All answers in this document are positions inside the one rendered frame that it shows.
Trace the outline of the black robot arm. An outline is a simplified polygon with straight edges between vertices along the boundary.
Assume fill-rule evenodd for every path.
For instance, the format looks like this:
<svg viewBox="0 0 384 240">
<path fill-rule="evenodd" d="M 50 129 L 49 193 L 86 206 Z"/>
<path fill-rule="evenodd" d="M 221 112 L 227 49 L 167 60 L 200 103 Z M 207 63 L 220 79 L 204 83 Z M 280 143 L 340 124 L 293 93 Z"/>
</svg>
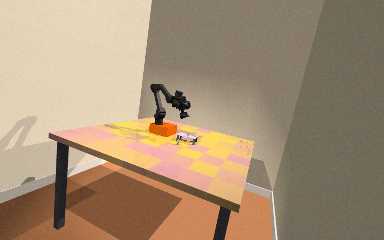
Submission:
<svg viewBox="0 0 384 240">
<path fill-rule="evenodd" d="M 176 103 L 178 102 L 179 98 L 183 96 L 183 92 L 176 90 L 175 96 L 172 96 L 163 84 L 152 84 L 150 88 L 151 88 L 151 91 L 154 93 L 156 106 L 157 106 L 156 114 L 154 115 L 154 118 L 155 118 L 154 125 L 162 126 L 163 119 L 166 116 L 166 109 L 163 108 L 162 106 L 160 91 L 162 91 L 162 93 L 166 97 L 167 103 L 172 104 L 172 108 L 176 108 Z M 185 106 L 184 110 L 189 110 L 191 108 L 191 103 L 189 101 L 187 101 L 187 104 L 189 105 L 189 107 Z"/>
</svg>

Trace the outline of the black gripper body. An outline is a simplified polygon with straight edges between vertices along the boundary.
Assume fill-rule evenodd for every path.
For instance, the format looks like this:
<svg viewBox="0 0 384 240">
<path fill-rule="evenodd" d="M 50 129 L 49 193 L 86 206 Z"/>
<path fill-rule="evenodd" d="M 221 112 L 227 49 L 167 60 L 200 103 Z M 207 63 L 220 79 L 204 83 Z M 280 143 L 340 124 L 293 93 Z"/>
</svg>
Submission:
<svg viewBox="0 0 384 240">
<path fill-rule="evenodd" d="M 179 97 L 179 98 L 178 98 L 178 102 L 175 104 L 176 109 L 179 109 L 179 111 L 181 111 L 181 113 L 180 113 L 180 118 L 181 118 L 181 119 L 186 118 L 186 117 L 182 118 L 182 115 L 186 114 L 187 112 L 184 112 L 184 109 L 186 109 L 186 106 L 182 105 L 182 104 L 180 103 L 180 101 L 181 101 L 181 100 L 184 100 L 184 99 L 186 99 L 186 98 L 187 98 L 187 97 L 185 97 L 185 96 Z"/>
</svg>

